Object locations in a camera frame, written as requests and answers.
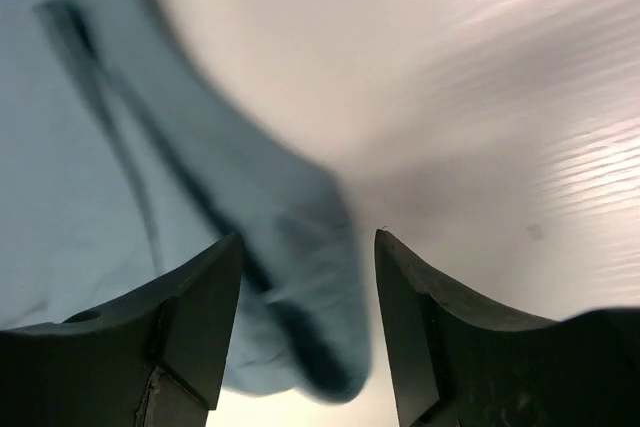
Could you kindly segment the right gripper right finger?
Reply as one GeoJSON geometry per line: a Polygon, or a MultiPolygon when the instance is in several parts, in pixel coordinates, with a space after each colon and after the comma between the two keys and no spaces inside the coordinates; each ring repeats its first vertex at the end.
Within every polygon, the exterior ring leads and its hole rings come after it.
{"type": "Polygon", "coordinates": [[[638,424],[637,309],[552,321],[474,291],[387,231],[374,250],[401,425],[638,424]]]}

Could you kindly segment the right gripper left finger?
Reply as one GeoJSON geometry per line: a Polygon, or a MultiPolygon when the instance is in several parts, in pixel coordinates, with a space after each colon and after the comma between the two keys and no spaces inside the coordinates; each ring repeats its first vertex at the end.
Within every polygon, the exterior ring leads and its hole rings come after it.
{"type": "Polygon", "coordinates": [[[243,244],[62,323],[1,334],[4,426],[203,426],[219,399],[243,244]]]}

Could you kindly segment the teal t shirt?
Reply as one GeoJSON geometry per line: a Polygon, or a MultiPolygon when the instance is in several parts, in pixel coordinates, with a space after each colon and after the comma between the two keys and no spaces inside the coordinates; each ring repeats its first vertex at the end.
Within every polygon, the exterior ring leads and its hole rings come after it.
{"type": "Polygon", "coordinates": [[[1,0],[1,324],[60,321],[237,233],[224,382],[346,403],[370,373],[334,177],[188,62],[155,0],[1,0]]]}

